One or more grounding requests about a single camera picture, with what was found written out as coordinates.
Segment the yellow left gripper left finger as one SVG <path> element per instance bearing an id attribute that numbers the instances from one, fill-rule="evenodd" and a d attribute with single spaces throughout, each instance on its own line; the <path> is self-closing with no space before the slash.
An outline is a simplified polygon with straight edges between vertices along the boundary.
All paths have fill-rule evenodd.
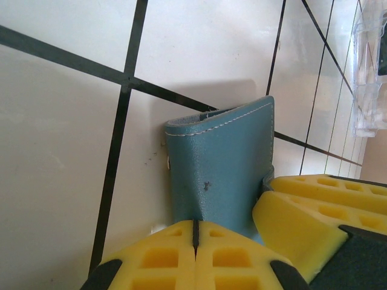
<path id="1" fill-rule="evenodd" d="M 104 258 L 82 289 L 194 289 L 193 221 L 182 221 Z"/>

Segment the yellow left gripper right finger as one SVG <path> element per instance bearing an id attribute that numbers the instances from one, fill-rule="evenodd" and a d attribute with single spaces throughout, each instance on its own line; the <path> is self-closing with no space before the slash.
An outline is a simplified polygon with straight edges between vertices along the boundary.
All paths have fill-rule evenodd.
<path id="1" fill-rule="evenodd" d="M 213 222 L 195 221 L 195 289 L 309 289 L 280 254 Z"/>

